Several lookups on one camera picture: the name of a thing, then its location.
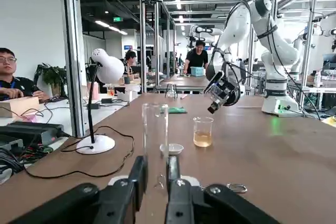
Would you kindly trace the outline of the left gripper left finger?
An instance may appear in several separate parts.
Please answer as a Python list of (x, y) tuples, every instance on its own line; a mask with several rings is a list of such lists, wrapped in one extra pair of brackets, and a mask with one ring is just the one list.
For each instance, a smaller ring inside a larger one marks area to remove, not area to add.
[(137, 156), (127, 178), (100, 190), (80, 184), (11, 223), (135, 223), (147, 185), (148, 163)]

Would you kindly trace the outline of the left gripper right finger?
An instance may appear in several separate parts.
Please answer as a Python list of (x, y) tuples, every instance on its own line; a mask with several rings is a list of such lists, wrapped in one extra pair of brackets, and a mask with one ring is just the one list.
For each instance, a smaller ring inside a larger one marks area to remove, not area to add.
[(243, 198), (242, 184), (192, 186), (180, 174), (179, 157), (168, 157), (169, 193), (165, 223), (278, 223), (271, 215)]

